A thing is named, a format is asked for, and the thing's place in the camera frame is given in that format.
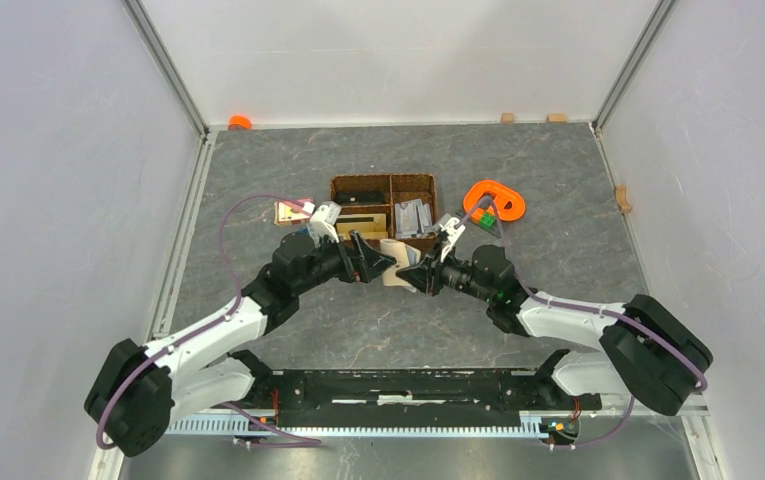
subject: gray stone surface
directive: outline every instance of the gray stone surface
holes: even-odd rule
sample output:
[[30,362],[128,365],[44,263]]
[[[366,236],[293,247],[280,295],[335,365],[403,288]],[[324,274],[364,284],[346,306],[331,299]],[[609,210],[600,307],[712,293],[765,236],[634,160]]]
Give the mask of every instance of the gray stone surface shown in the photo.
[[[595,140],[584,124],[521,124],[262,130],[218,135],[173,330],[208,315],[233,286],[217,250],[223,213],[255,192],[328,198],[329,180],[351,173],[433,173],[445,211],[457,211],[486,178],[521,192],[524,218],[507,227],[527,281],[552,295],[629,300],[643,283]],[[273,203],[241,208],[226,248],[244,283],[297,227],[273,224]],[[471,226],[458,256],[498,242]],[[537,366],[551,339],[504,335],[479,301],[444,290],[329,282],[300,299],[285,325],[245,345],[273,368]]]

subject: wooden block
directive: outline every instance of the wooden block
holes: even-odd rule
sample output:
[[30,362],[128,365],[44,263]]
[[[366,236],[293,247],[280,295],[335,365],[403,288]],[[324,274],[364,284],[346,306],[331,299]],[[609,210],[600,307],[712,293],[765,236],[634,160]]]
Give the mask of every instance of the wooden block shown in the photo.
[[547,123],[567,123],[567,115],[564,113],[551,113],[547,115]]
[[615,187],[615,200],[618,202],[618,211],[621,214],[626,215],[632,211],[632,205],[626,199],[626,185],[618,185]]

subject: brown basket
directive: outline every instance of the brown basket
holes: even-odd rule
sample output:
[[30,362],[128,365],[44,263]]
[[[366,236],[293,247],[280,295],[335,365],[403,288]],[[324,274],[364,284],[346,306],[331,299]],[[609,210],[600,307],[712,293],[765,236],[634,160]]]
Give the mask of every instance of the brown basket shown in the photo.
[[[395,173],[374,175],[338,175],[329,184],[329,196],[335,199],[339,192],[384,192],[385,203],[374,205],[342,205],[341,213],[385,213],[387,215],[388,238],[397,238],[397,222],[394,219],[394,205],[406,200],[419,198],[429,205],[432,222],[440,218],[438,195],[435,190],[435,176],[429,173]],[[426,253],[435,244],[435,234],[428,238],[407,238],[402,242]],[[368,240],[374,247],[378,241]]]

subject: white panel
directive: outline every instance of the white panel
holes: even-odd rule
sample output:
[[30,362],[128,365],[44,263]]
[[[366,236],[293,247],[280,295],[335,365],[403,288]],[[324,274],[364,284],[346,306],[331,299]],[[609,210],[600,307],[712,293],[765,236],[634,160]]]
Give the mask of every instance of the white panel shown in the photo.
[[653,294],[715,355],[729,473],[765,478],[765,2],[679,2],[605,141]]
[[198,140],[118,1],[0,1],[0,479],[81,479],[143,339]]
[[655,0],[146,0],[206,122],[594,117]]

